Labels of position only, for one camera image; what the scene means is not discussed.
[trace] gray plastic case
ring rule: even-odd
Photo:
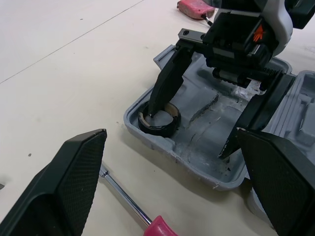
[[[174,46],[171,45],[154,61],[163,68],[173,53]],[[272,59],[269,67],[286,73],[292,71],[291,66],[280,59]],[[254,81],[247,89],[220,81],[213,78],[212,70],[207,67],[203,55],[193,55],[192,63],[184,73],[184,83],[171,100],[182,115],[181,125],[171,138],[146,134],[138,127],[139,110],[150,99],[153,87],[127,109],[124,122],[129,132],[151,149],[175,159],[213,189],[229,190],[244,180],[247,174],[245,162],[240,150],[231,155],[229,163],[218,159],[218,155],[258,87]],[[288,112],[284,109],[287,100],[288,96],[283,99],[265,132],[277,130],[281,118]],[[149,123],[163,125],[170,121],[167,113],[159,112]]]

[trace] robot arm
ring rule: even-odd
[[[224,145],[220,159],[240,148],[237,127],[262,130],[270,121],[294,78],[268,65],[289,42],[293,27],[302,29],[315,11],[314,0],[209,0],[220,7],[207,33],[182,29],[176,52],[160,72],[148,103],[153,117],[174,97],[193,53],[203,54],[212,75],[247,88],[260,82],[255,95],[237,120]]]
[[[221,12],[262,17],[278,41],[273,56],[278,55],[291,39],[293,28],[303,29],[315,12],[313,0],[204,0]]]

